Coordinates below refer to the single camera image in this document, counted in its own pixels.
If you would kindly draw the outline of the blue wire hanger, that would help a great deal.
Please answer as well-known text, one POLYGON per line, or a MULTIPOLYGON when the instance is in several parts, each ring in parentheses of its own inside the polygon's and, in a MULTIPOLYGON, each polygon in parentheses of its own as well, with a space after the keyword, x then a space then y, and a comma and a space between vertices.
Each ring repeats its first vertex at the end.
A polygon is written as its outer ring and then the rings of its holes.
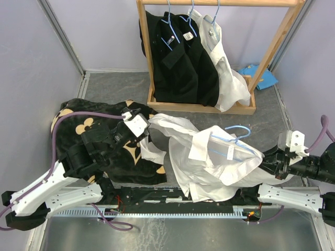
POLYGON ((254 150, 252 150, 251 148, 249 148, 249 147, 240 143, 240 139, 247 138, 251 134, 251 130, 248 127, 245 127, 243 125, 232 125, 232 126, 229 126, 229 127, 225 127, 225 130, 230 130, 230 129, 235 129, 235 128, 244 129, 247 132, 246 132, 246 134, 235 137, 234 139, 225 139, 225 138, 222 138, 220 136, 213 135, 213 134, 211 135, 211 137, 215 138, 215 139, 222 140, 222 141, 227 142, 227 143, 232 143, 232 145, 238 146, 238 147, 250 152, 251 154, 256 155, 254 150))

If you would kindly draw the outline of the white shirt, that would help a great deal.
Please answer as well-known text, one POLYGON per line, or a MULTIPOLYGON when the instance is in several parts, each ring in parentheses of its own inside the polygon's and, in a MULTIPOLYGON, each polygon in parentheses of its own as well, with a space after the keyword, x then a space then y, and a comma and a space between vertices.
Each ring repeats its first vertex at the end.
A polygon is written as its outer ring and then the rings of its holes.
POLYGON ((214 125, 199 131, 188 119, 163 113, 149 119, 150 127, 169 138, 168 155, 178 185, 194 202, 231 199, 239 188, 261 183, 278 185, 292 179, 279 180, 260 168, 263 153, 244 143, 256 155, 211 135, 225 139, 235 137, 214 125))
POLYGON ((219 97, 215 108, 224 112, 236 103, 249 106, 251 94, 245 79, 228 62, 222 44, 221 27, 211 16, 202 15, 194 9, 189 9, 187 14, 196 22, 202 46, 219 76, 219 97))

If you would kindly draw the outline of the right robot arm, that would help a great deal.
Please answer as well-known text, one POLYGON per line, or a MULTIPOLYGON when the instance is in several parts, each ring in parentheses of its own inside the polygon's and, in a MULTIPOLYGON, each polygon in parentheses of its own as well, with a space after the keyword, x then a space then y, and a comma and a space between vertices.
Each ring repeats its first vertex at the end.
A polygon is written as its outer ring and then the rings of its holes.
MULTIPOLYGON (((282 151, 277 146, 265 152, 262 170, 269 171, 276 178, 285 178, 289 174, 306 178, 311 184, 314 181, 334 184, 334 143, 331 143, 321 156, 309 155, 299 162, 289 166, 288 151, 282 151)), ((240 198, 244 205, 259 203, 261 207, 267 204, 278 204, 281 211, 291 207, 322 217, 324 223, 334 227, 334 192, 321 195, 294 192, 279 186, 260 184, 248 186, 240 190, 240 198)))

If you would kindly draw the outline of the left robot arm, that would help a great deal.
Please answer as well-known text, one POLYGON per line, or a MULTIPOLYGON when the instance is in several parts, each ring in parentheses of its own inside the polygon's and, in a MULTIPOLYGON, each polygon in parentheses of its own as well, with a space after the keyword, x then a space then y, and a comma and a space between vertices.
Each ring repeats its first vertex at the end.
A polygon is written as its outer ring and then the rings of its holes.
POLYGON ((148 123, 121 121, 113 129, 99 124, 81 134, 81 141, 52 167, 20 191, 6 191, 5 230, 32 230, 57 213, 84 204, 112 203, 117 191, 104 175, 126 143, 148 135, 148 123))

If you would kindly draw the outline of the black hanging shirt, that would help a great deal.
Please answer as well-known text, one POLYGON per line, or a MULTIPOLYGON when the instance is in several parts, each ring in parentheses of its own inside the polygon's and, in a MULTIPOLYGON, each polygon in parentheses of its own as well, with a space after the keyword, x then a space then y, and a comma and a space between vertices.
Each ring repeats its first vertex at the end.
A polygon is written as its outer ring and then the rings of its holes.
POLYGON ((198 76, 197 102, 203 106, 214 107, 219 98, 218 72, 201 43, 196 22, 192 20, 192 26, 197 33, 197 37, 194 36, 188 23, 183 21, 180 16, 188 18, 187 15, 178 14, 173 15, 172 20, 176 22, 183 35, 185 52, 198 76))
POLYGON ((146 12, 153 62, 154 96, 158 102, 197 103, 198 76, 185 52, 184 39, 176 22, 173 28, 180 40, 173 41, 172 51, 161 40, 172 35, 169 26, 161 21, 164 16, 146 12))

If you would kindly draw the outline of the white hanging shirt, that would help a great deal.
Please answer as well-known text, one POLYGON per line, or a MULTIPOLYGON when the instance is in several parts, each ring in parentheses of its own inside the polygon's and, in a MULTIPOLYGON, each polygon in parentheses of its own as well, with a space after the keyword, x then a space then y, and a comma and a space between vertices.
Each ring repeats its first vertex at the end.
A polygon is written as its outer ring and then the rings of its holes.
POLYGON ((194 9, 189 9, 187 14, 196 22, 202 46, 219 76, 219 97, 215 108, 224 112, 236 103, 249 106, 251 94, 245 79, 228 62, 222 44, 221 27, 211 16, 202 15, 194 9))

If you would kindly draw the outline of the black floral plush blanket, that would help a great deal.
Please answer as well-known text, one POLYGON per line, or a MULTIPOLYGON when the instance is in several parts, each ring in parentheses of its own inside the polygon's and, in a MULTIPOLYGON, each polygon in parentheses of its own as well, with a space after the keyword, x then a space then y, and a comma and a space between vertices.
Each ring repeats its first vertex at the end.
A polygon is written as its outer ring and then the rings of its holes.
MULTIPOLYGON (((76 98, 62 103, 61 110, 53 119, 51 131, 53 131, 55 124, 62 117, 74 112, 87 111, 120 116, 124 108, 129 108, 130 110, 140 109, 146 119, 150 119, 157 114, 154 109, 133 100, 110 105, 76 98)), ((90 115, 73 115, 64 119, 56 132, 55 159, 58 160, 70 147, 81 144, 83 142, 82 133, 101 125, 107 125, 110 129, 113 129, 118 122, 117 119, 90 115)), ((111 158, 110 163, 102 167, 101 170, 112 181, 118 183, 157 185, 167 182, 164 166, 142 158, 140 144, 129 141, 111 158)))

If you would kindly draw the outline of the wooden clothes rack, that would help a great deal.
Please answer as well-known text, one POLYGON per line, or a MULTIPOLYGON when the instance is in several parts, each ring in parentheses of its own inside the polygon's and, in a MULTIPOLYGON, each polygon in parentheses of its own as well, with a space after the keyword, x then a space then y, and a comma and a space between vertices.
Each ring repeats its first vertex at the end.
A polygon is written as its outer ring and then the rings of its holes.
POLYGON ((180 111, 180 112, 202 112, 202 113, 222 113, 220 110, 214 107, 206 107, 200 104, 181 104, 171 102, 157 102, 154 93, 154 77, 153 77, 153 62, 151 55, 151 47, 149 41, 149 31, 146 17, 146 5, 198 5, 198 6, 243 6, 243 7, 287 7, 288 11, 284 16, 280 26, 274 38, 271 41, 259 67, 252 77, 250 75, 244 75, 243 78, 246 80, 248 85, 249 93, 251 94, 250 105, 244 106, 240 103, 236 103, 229 110, 225 111, 225 114, 231 115, 253 115, 256 111, 256 102, 254 90, 261 79, 263 73, 269 66, 270 62, 274 59, 276 52, 278 52, 280 45, 284 39, 288 36, 288 32, 297 20, 298 14, 305 5, 305 1, 136 1, 139 23, 143 38, 144 51, 146 53, 146 59, 148 64, 149 76, 150 76, 150 87, 147 99, 147 105, 156 111, 180 111))

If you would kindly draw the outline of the blue cloth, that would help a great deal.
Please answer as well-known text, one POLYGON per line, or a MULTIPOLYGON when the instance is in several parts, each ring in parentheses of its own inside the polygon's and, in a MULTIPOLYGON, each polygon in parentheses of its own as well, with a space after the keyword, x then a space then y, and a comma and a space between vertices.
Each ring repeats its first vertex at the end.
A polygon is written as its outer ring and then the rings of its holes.
MULTIPOLYGON (((251 77, 253 77, 258 67, 259 67, 258 65, 249 64, 245 68, 238 70, 238 73, 240 75, 250 75, 251 77)), ((266 69, 256 87, 258 90, 263 90, 271 86, 274 86, 277 83, 278 80, 275 78, 275 76, 268 69, 266 69)))

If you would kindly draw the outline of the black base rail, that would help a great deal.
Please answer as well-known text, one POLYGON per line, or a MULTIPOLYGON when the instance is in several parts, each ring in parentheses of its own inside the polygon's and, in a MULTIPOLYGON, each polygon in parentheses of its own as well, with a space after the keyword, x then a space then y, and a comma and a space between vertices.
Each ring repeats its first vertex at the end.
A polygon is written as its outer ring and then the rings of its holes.
POLYGON ((98 202, 98 206, 116 206, 124 211, 128 206, 149 204, 186 204, 196 207, 208 205, 218 206, 258 206, 258 187, 238 189, 235 195, 223 202, 214 202, 209 199, 201 202, 193 202, 192 197, 184 196, 180 188, 150 188, 150 187, 121 187, 115 189, 115 197, 112 201, 98 202))

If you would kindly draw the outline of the aluminium corner post left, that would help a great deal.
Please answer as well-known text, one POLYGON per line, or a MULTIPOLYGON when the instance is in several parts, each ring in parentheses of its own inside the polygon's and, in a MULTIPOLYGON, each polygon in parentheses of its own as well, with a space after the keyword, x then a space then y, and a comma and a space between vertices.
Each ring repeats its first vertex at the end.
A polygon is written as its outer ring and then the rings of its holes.
POLYGON ((46 15, 49 23, 51 24, 53 30, 55 31, 56 35, 60 39, 63 47, 65 48, 67 54, 69 55, 71 61, 74 63, 76 69, 81 75, 85 75, 85 69, 82 66, 81 62, 79 61, 78 57, 76 56, 74 49, 71 46, 70 41, 68 40, 64 30, 62 29, 56 14, 54 13, 51 4, 47 0, 37 0, 40 7, 42 8, 44 14, 46 15))

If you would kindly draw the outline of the aluminium corner post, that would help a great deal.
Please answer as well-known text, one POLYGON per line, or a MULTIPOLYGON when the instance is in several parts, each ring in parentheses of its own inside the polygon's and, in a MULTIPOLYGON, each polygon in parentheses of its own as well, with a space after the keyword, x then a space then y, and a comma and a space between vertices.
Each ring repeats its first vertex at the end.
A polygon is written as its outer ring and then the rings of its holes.
POLYGON ((273 72, 276 67, 278 66, 280 60, 282 59, 283 55, 285 54, 288 46, 290 45, 291 41, 293 40, 295 34, 299 30, 301 24, 303 23, 305 17, 307 16, 308 12, 310 11, 312 5, 314 4, 314 0, 306 0, 304 5, 302 6, 299 14, 297 15, 295 21, 293 22, 292 26, 288 30, 284 40, 282 41, 281 45, 279 46, 274 58, 268 65, 267 69, 273 72))
POLYGON ((62 29, 56 14, 54 13, 51 4, 47 0, 37 0, 40 7, 42 8, 44 14, 46 15, 49 23, 51 24, 53 30, 55 31, 56 35, 60 39, 63 47, 65 48, 67 54, 69 55, 71 61, 74 63, 76 69, 81 75, 85 75, 85 69, 82 66, 81 62, 79 61, 78 57, 76 56, 74 49, 71 46, 70 41, 68 40, 64 30, 62 29))

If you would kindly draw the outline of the aluminium corner post right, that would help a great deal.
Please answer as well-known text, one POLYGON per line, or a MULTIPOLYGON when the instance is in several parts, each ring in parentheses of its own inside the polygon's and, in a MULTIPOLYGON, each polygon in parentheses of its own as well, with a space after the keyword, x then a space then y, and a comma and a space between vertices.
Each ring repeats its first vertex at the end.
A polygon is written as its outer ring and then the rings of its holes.
POLYGON ((297 15, 295 21, 293 22, 292 26, 288 30, 284 40, 282 41, 281 45, 279 46, 274 58, 268 65, 267 69, 273 72, 276 67, 278 66, 280 60, 282 59, 283 55, 285 54, 288 46, 290 45, 291 41, 293 40, 295 34, 299 30, 301 24, 303 23, 305 17, 307 16, 308 12, 310 11, 312 5, 314 4, 314 0, 306 0, 304 5, 302 6, 299 14, 297 15))

